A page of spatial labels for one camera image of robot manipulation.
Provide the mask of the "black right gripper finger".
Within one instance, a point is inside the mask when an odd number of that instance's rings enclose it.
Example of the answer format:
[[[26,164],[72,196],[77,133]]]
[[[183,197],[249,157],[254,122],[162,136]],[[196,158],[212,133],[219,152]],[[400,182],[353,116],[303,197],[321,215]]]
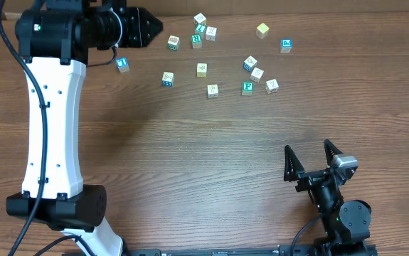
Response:
[[[284,181],[297,181],[305,170],[290,145],[285,146]]]
[[[331,166],[331,162],[335,155],[342,154],[342,152],[329,139],[324,140],[324,150],[328,166]]]

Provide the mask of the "wooden block red U side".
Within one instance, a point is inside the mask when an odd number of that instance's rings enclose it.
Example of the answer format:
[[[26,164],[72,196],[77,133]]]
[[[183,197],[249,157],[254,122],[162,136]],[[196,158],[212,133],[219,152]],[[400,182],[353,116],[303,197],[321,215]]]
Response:
[[[164,72],[162,76],[162,85],[172,87],[174,85],[174,74],[170,72]]]

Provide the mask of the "wooden block hook drawing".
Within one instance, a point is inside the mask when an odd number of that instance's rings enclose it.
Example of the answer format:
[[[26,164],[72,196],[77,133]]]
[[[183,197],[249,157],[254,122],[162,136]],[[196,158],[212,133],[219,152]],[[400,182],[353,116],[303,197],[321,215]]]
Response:
[[[207,86],[208,98],[218,97],[218,86],[217,85],[208,85]]]

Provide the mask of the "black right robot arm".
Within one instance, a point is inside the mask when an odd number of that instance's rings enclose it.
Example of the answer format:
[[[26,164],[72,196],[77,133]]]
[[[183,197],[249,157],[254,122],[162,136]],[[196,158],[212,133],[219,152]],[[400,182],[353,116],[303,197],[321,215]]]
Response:
[[[345,201],[339,189],[356,173],[358,160],[340,151],[329,139],[324,141],[326,168],[307,172],[291,146],[285,146],[284,180],[296,181],[297,192],[306,191],[317,207],[318,216],[303,226],[291,245],[279,246],[287,255],[377,255],[375,245],[367,245],[370,237],[371,207],[362,200]],[[321,221],[325,236],[311,245],[298,246],[301,234]]]

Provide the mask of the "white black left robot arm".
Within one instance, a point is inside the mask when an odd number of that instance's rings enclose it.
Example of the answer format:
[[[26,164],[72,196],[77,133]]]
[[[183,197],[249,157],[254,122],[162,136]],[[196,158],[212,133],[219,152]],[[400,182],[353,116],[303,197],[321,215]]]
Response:
[[[83,181],[80,96],[91,48],[143,48],[162,29],[153,14],[125,1],[35,1],[21,14],[11,52],[28,85],[28,159],[21,190],[6,199],[9,215],[61,232],[84,255],[128,254],[105,217],[105,187]]]

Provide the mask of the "wooden block green B side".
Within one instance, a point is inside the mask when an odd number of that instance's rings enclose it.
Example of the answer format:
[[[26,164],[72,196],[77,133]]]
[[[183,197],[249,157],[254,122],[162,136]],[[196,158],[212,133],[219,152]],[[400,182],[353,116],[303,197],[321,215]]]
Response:
[[[167,46],[169,50],[175,50],[177,51],[179,46],[180,46],[180,38],[178,36],[169,36],[169,39],[167,41]]]

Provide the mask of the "blue I wooden block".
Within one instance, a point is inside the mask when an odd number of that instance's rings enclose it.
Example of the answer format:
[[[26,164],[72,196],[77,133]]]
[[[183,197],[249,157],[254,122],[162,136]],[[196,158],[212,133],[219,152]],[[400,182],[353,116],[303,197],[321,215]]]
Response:
[[[127,60],[125,57],[118,58],[118,59],[116,59],[115,62],[116,62],[116,65],[117,65],[118,70],[119,70],[121,73],[125,73],[125,72],[130,71],[129,62],[128,62],[128,60]]]

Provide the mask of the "green R wooden block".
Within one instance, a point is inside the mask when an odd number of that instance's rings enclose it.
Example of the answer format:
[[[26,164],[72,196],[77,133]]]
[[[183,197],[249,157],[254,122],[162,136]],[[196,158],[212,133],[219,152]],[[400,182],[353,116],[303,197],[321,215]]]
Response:
[[[193,49],[202,47],[202,39],[199,34],[194,34],[191,36],[191,44]]]

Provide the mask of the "plain wooden block top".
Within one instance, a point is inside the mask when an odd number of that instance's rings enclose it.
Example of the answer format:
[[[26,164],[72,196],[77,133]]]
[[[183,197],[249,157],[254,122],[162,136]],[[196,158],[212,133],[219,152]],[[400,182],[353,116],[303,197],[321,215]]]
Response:
[[[206,25],[207,24],[207,18],[202,14],[196,14],[193,18],[193,22],[195,24],[202,24],[202,25]]]

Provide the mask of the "green L wooden block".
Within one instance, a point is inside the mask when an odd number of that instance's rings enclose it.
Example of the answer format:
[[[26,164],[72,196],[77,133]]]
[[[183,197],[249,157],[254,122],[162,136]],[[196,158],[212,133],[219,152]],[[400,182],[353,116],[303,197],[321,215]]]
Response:
[[[198,34],[200,37],[204,38],[206,34],[207,26],[201,23],[198,23],[195,27],[194,33]]]

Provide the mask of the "wooden block yellow side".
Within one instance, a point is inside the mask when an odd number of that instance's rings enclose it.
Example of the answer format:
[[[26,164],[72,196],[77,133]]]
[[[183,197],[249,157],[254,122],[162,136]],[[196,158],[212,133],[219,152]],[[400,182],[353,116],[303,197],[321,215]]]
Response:
[[[207,67],[206,63],[198,63],[196,69],[196,76],[198,78],[205,78],[207,76]]]

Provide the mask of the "wooden block blue edge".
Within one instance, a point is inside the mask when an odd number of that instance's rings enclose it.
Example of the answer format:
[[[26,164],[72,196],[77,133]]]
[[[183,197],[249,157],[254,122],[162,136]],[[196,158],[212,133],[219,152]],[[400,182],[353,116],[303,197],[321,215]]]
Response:
[[[257,60],[252,57],[251,55],[249,55],[243,63],[243,67],[248,71],[251,72],[253,70],[253,68],[257,65]]]

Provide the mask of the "yellow top wooden block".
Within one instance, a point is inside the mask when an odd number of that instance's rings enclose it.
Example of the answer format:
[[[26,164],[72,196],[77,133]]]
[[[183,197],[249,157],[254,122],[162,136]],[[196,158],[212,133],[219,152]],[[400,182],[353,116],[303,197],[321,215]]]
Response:
[[[268,35],[269,30],[270,28],[268,25],[266,25],[265,23],[261,23],[256,28],[256,35],[258,38],[263,39]]]

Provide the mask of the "blue P wooden block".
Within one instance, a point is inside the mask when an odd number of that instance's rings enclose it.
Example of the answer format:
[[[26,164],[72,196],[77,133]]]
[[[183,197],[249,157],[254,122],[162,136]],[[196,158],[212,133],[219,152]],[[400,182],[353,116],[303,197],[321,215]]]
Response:
[[[289,38],[280,41],[280,52],[289,53],[292,49],[292,40]]]

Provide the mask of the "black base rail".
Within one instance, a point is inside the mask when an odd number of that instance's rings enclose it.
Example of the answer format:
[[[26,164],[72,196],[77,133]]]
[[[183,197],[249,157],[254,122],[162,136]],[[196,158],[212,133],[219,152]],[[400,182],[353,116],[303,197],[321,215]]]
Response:
[[[377,256],[378,251],[375,245],[368,245],[367,251],[362,248],[351,248],[347,252],[341,248],[334,248],[329,255],[333,256]],[[124,250],[123,256],[289,256],[290,246],[281,245],[276,248],[250,248],[232,250],[170,250],[161,251],[159,249],[144,250]]]

